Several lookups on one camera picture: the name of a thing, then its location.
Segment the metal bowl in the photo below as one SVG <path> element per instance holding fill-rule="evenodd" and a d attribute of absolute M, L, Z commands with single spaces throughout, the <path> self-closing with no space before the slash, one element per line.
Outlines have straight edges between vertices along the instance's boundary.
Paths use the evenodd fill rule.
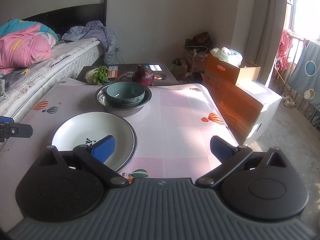
<path fill-rule="evenodd" d="M 144 94 L 144 98 L 141 101 L 141 103 L 139 103 L 137 106 L 131 106 L 131 107 L 126 107 L 126 108 L 116 108 L 116 107 L 112 106 L 108 101 L 108 96 L 107 96 L 106 90 L 107 90 L 108 86 L 110 86 L 110 85 L 111 84 L 105 85 L 97 90 L 97 92 L 95 94 L 96 102 L 99 106 L 102 106 L 106 112 L 111 113 L 111 114 L 116 114 L 121 117 L 126 117 L 126 116 L 136 114 L 145 106 L 146 103 L 148 103 L 150 101 L 150 99 L 152 97 L 151 90 L 148 87 L 144 87 L 145 94 Z"/>

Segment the pink tablecloth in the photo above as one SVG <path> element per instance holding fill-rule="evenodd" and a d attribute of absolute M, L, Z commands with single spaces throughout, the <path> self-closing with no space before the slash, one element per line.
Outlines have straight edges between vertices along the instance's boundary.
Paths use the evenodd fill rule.
<path fill-rule="evenodd" d="M 0 226 L 4 230 L 22 219 L 15 189 L 30 165 L 51 144 L 60 125 L 78 114 L 103 112 L 94 99 L 98 88 L 64 78 L 22 121 L 33 127 L 32 137 L 10 138 L 5 144 L 0 153 L 0 214 L 6 214 L 0 218 Z M 125 118 L 137 133 L 138 148 L 121 175 L 144 169 L 149 178 L 188 177 L 194 181 L 220 164 L 210 152 L 213 135 L 237 145 L 204 86 L 150 89 L 150 102 L 137 114 Z"/>

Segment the red onion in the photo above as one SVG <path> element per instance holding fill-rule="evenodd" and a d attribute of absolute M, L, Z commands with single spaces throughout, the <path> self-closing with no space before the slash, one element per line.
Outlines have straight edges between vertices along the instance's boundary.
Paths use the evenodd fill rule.
<path fill-rule="evenodd" d="M 155 78 L 155 74 L 151 69 L 146 69 L 138 65 L 138 70 L 133 74 L 132 81 L 137 82 L 143 86 L 150 86 Z"/>

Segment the concrete floor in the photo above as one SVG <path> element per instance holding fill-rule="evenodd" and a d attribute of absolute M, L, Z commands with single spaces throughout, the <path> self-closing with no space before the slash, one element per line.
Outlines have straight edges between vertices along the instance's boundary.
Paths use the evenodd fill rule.
<path fill-rule="evenodd" d="M 280 103 L 263 135 L 250 147 L 267 151 L 279 147 L 297 169 L 309 190 L 309 201 L 301 219 L 320 232 L 320 131 L 295 107 Z"/>

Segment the cabbage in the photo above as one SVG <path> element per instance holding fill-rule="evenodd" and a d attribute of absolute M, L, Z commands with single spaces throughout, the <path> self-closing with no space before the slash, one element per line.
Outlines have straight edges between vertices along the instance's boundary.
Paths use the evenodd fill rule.
<path fill-rule="evenodd" d="M 85 75 L 85 79 L 90 85 L 106 85 L 110 83 L 108 80 L 108 68 L 106 66 L 100 66 L 88 71 Z"/>

